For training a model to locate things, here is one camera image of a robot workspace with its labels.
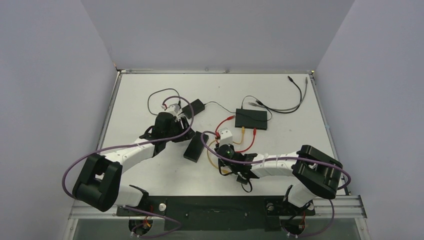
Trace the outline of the small black wall plug adapter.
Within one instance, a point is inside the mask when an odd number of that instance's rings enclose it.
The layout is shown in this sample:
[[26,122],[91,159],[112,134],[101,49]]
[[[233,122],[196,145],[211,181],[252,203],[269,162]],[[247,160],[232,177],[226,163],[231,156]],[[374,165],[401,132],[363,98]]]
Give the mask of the small black wall plug adapter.
[[249,179],[246,179],[246,178],[244,178],[244,177],[243,177],[243,176],[241,176],[241,175],[238,175],[238,176],[237,176],[236,181],[237,181],[238,183],[241,183],[242,185],[247,185],[247,184],[249,183]]

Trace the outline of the black ribbed power adapter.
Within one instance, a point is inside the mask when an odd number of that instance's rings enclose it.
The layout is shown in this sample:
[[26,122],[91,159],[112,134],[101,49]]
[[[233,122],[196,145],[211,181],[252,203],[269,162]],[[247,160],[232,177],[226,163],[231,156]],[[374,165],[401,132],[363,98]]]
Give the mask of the black ribbed power adapter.
[[202,137],[202,133],[197,131],[194,137],[190,140],[183,157],[194,163],[197,163],[204,149],[203,142],[207,142],[209,139],[208,135]]

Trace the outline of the black network switch box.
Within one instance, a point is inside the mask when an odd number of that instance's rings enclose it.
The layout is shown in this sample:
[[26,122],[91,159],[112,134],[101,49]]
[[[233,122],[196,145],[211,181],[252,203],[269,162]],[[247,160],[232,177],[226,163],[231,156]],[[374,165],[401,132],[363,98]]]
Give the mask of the black network switch box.
[[235,111],[235,128],[264,130],[268,129],[268,114],[263,110],[237,108]]

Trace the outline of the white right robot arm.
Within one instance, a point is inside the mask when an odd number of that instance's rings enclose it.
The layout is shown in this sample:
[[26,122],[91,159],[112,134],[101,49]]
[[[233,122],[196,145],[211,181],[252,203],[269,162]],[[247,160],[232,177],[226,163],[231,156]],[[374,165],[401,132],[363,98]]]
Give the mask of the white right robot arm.
[[218,169],[230,169],[242,185],[251,186],[252,179],[284,176],[296,178],[282,199],[283,209],[296,213],[314,198],[333,200],[339,189],[343,165],[311,145],[281,155],[236,152],[231,144],[217,143],[211,150],[218,158]]

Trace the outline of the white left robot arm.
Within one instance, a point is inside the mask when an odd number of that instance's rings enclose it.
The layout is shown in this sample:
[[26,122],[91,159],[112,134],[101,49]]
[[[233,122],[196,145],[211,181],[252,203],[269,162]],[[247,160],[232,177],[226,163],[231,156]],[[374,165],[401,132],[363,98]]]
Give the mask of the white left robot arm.
[[135,185],[122,184],[122,175],[157,156],[168,142],[184,142],[194,135],[191,122],[185,116],[161,112],[154,125],[128,146],[108,147],[106,154],[98,151],[85,157],[71,196],[101,212],[112,206],[129,206],[136,215],[143,215],[149,210],[148,192]]

